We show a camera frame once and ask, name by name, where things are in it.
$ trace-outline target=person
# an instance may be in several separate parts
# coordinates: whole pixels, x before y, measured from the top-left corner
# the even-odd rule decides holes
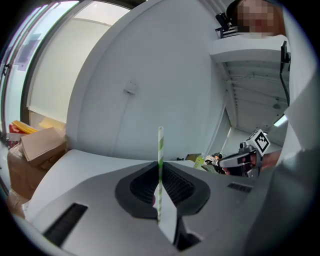
[[[267,36],[283,35],[287,38],[291,53],[289,93],[290,103],[293,103],[316,76],[319,68],[317,55],[299,23],[276,0],[235,0],[227,7],[226,15],[232,25],[237,26],[239,32],[261,33]],[[286,156],[292,156],[304,148],[303,141],[301,138],[298,139],[288,116],[287,119],[283,148],[264,156],[262,170],[276,165]],[[251,164],[254,165],[255,162],[253,156]]]
[[[227,17],[238,32],[286,36],[282,6],[272,0],[236,0],[227,10]]]
[[[218,167],[217,166],[217,162],[219,159],[222,159],[222,154],[220,153],[215,153],[215,154],[212,154],[212,155],[208,155],[204,162],[207,164],[207,165],[211,165],[213,166],[213,169],[215,172],[217,172],[218,174],[226,174],[225,171],[221,168],[221,167]]]

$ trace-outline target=white machine surface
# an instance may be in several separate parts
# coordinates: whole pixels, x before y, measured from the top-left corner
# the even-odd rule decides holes
[[[194,162],[169,161],[183,166],[193,167]],[[139,164],[149,165],[151,161],[122,159],[71,150],[66,153],[45,175],[29,201],[25,219],[31,222],[37,213],[47,204],[54,201],[81,182],[101,174],[114,172]],[[158,202],[158,187],[155,190],[155,207]],[[173,242],[176,229],[177,209],[166,190],[162,190],[162,219],[160,229]]]

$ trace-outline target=black slot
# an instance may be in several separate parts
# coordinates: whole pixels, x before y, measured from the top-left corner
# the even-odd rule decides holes
[[[173,241],[173,245],[179,251],[183,251],[198,244],[199,242],[201,241],[198,237],[196,237],[194,234],[186,232],[183,220],[181,218],[178,218],[176,221],[175,238]]]
[[[115,198],[119,205],[135,218],[156,220],[158,212],[152,206],[159,181],[158,163],[125,176],[115,186]]]
[[[178,217],[197,214],[210,198],[207,183],[167,162],[163,164],[162,181]]]
[[[87,206],[73,203],[43,234],[50,242],[60,247],[84,215]]]
[[[245,192],[245,193],[250,193],[252,190],[251,186],[247,186],[247,185],[242,185],[242,184],[238,184],[238,183],[230,183],[228,185],[228,188],[234,189],[234,190],[238,190],[241,192]]]

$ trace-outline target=white curved wall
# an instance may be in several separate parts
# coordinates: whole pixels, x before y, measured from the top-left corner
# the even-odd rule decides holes
[[[123,16],[76,80],[66,125],[70,147],[156,160],[163,126],[165,160],[204,152],[226,89],[209,55],[216,27],[196,0],[149,1]],[[129,82],[137,84],[135,95],[124,92]]]
[[[231,128],[231,125],[228,118],[228,114],[226,111],[224,111],[220,126],[216,132],[216,136],[214,138],[213,144],[208,151],[208,155],[213,155],[215,153],[220,153],[222,151],[230,128]]]

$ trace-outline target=cardboard box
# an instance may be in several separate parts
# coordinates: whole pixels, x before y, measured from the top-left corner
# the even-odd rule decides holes
[[[20,196],[30,200],[48,170],[64,153],[65,151],[61,151],[43,162],[41,166],[33,167],[25,158],[22,145],[14,146],[7,156],[11,188]]]
[[[64,151],[66,140],[55,128],[48,128],[21,138],[23,153],[31,166],[36,167]]]
[[[191,160],[191,161],[193,161],[193,162],[196,162],[198,156],[201,156],[201,153],[198,153],[198,154],[188,154],[188,155],[185,157],[185,160]]]
[[[25,218],[25,213],[23,210],[23,205],[29,200],[24,198],[15,192],[12,188],[9,191],[8,197],[6,199],[6,205],[12,214],[16,214],[22,218]]]

